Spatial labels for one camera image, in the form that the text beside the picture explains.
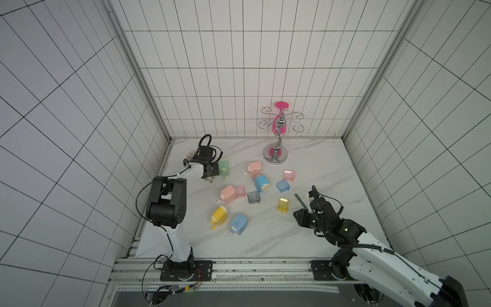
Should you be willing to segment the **light green pencil sharpener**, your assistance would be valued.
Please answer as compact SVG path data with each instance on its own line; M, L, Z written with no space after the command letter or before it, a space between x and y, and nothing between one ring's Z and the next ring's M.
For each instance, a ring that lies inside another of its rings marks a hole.
M229 169L229 162L227 159L221 159L218 161L218 167L219 167L219 174L222 176L223 179L227 179L227 177L230 174L230 169Z

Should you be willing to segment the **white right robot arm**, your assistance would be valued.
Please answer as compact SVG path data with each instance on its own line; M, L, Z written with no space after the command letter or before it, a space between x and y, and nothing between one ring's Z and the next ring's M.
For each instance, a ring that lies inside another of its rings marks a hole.
M401 306L468 306L459 281L451 276L441 278L409 262L360 224L342 218L331 198L316 187L308 197L309 208L295 211L294 217L299 226L314 230L337 247L329 264L334 279L353 278Z

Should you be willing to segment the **clear grey tray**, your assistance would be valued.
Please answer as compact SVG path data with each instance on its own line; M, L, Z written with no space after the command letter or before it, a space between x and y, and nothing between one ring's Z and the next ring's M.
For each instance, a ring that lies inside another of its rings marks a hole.
M258 191L253 191L247 194L249 204L256 204L261 202L261 196Z

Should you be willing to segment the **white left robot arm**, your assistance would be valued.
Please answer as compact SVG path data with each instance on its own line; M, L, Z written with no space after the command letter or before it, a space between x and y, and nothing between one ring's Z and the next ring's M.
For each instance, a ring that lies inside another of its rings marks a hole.
M220 158L213 146L200 145L190 159L184 160L182 171L157 176L151 183L144 216L170 243L166 271L182 279L194 274L193 249L179 227L187 212L187 187L199 179L213 177Z

